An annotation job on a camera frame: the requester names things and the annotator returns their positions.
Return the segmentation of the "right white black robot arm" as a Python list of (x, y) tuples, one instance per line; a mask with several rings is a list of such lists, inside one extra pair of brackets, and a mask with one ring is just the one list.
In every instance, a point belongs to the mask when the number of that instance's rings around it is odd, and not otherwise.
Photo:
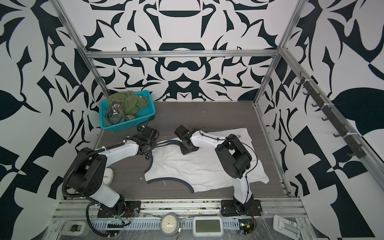
[(248, 173), (253, 170), (250, 154), (252, 148), (241, 142), (237, 136), (230, 134), (219, 137), (193, 128), (188, 130), (180, 125), (175, 135), (181, 140), (180, 148), (183, 155), (196, 152), (200, 147), (214, 149), (224, 171), (233, 179), (235, 206), (241, 211), (250, 208), (253, 193), (248, 180)]

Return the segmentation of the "white tank top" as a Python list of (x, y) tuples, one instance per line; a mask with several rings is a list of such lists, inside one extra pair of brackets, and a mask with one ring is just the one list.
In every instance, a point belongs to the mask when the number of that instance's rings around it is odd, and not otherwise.
[(145, 171), (147, 183), (171, 179), (185, 184), (193, 193), (233, 186), (233, 178), (223, 169), (215, 149), (200, 147), (183, 155), (180, 143), (174, 138), (152, 150), (152, 161)]

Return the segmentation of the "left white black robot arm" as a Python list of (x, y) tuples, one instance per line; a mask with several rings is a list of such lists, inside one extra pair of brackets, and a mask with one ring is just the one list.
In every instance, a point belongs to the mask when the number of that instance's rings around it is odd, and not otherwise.
[(63, 196), (84, 197), (110, 209), (119, 208), (123, 197), (103, 182), (105, 169), (125, 158), (148, 155), (157, 146), (158, 137), (159, 131), (143, 127), (119, 144), (95, 150), (83, 148), (65, 173)]

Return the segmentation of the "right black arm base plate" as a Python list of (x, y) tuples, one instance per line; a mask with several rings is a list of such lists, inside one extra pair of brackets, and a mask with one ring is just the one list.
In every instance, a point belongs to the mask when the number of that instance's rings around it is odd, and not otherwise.
[(221, 215), (224, 217), (233, 216), (261, 216), (263, 212), (261, 202), (259, 200), (250, 199), (246, 204), (239, 201), (221, 200)]

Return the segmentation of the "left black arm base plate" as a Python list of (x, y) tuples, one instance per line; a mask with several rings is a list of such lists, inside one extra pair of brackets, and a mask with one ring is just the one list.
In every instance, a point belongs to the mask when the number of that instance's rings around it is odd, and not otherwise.
[(114, 207), (100, 205), (98, 218), (112, 218), (116, 215), (120, 217), (132, 217), (134, 213), (139, 213), (141, 210), (141, 201), (119, 201)]

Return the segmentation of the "teal plastic basket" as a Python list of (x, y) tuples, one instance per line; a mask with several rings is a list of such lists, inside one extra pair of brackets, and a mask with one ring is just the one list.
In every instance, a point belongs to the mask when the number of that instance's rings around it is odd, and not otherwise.
[(104, 115), (107, 113), (107, 99), (105, 101), (103, 101), (100, 104), (100, 109), (99, 109), (101, 128), (104, 130), (110, 130), (112, 132), (118, 132), (118, 131), (122, 131), (122, 130), (125, 130), (128, 128), (137, 127), (140, 124), (145, 123), (152, 116), (154, 116), (156, 113), (156, 110), (155, 110), (155, 105), (154, 105), (154, 102), (153, 102), (153, 99), (152, 99), (150, 92), (149, 91), (141, 91), (141, 92), (136, 92), (135, 95), (147, 97), (149, 100), (148, 106), (143, 108), (143, 109), (140, 109), (139, 112), (136, 114), (135, 119), (124, 122), (124, 123), (112, 125), (109, 127), (106, 125), (106, 123), (104, 121)]

